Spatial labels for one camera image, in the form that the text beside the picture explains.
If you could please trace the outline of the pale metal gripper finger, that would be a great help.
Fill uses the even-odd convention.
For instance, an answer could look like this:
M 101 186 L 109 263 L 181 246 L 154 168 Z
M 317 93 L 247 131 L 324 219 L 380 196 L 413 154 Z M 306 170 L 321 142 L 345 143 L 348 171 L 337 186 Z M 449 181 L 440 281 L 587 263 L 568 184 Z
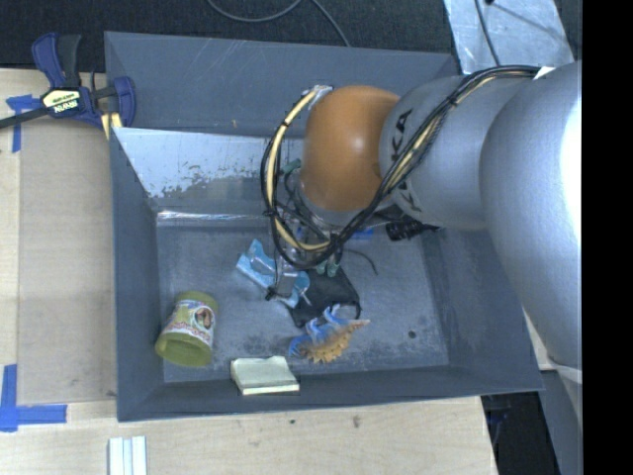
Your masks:
M 298 278 L 297 272 L 285 272 L 273 277 L 272 283 L 267 287 L 265 298 L 290 299 Z
M 299 269 L 288 262 L 282 255 L 269 256 L 266 253 L 251 257 L 252 267 L 262 274 L 297 274 Z

